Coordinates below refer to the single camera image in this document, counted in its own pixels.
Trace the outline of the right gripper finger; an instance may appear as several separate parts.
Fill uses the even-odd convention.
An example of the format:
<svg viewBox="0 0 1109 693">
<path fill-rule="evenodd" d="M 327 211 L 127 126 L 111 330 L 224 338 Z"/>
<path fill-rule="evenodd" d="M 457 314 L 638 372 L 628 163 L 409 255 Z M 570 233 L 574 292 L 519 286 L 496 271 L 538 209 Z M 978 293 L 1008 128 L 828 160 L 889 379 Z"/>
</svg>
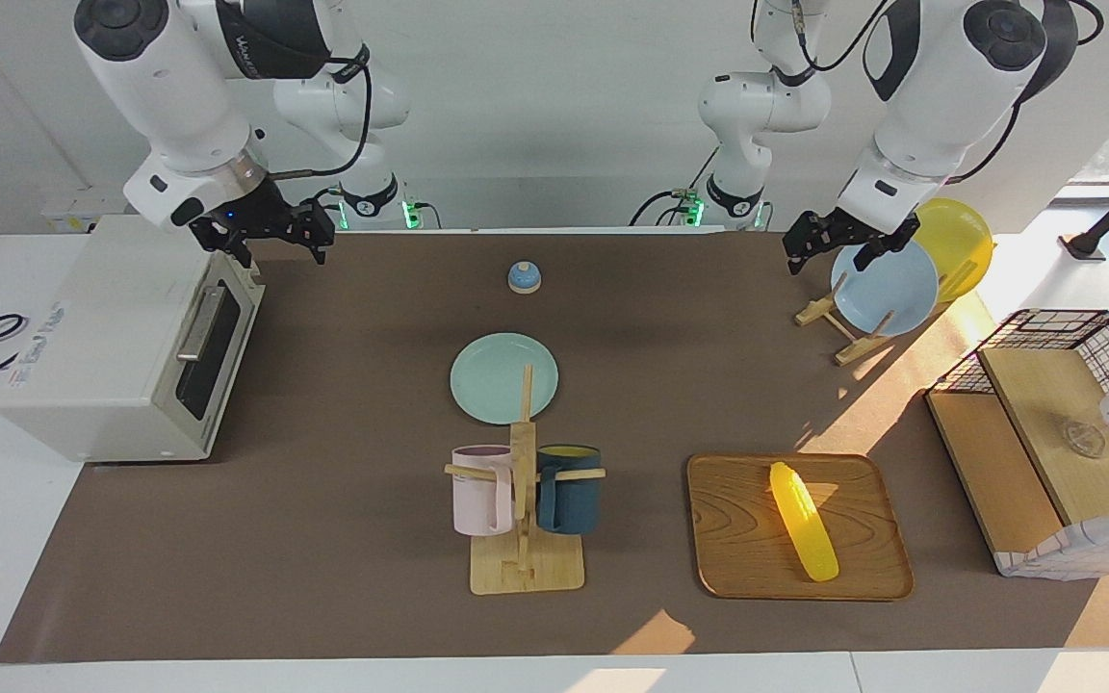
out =
<svg viewBox="0 0 1109 693">
<path fill-rule="evenodd" d="M 296 240 L 311 251 L 318 265 L 327 259 L 327 249 L 335 243 L 336 225 L 318 200 L 303 200 L 296 205 Z"/>
<path fill-rule="evenodd" d="M 190 230 L 203 249 L 223 251 L 242 265 L 244 269 L 252 267 L 252 256 L 245 244 L 244 233 L 221 227 L 215 220 L 193 220 Z"/>
</svg>

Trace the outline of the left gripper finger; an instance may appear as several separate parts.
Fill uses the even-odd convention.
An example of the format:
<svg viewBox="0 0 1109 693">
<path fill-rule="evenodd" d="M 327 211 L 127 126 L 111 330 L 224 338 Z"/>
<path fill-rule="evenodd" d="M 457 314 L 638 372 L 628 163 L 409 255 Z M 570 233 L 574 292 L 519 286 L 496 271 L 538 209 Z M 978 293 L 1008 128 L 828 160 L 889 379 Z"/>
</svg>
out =
<svg viewBox="0 0 1109 693">
<path fill-rule="evenodd" d="M 855 256 L 854 268 L 858 272 L 866 271 L 868 265 L 874 259 L 879 259 L 882 255 L 905 249 L 919 227 L 920 222 L 917 216 L 907 216 L 891 234 L 871 234 Z"/>
<path fill-rule="evenodd" d="M 810 259 L 824 251 L 824 224 L 818 214 L 801 214 L 784 234 L 788 275 L 798 275 Z"/>
</svg>

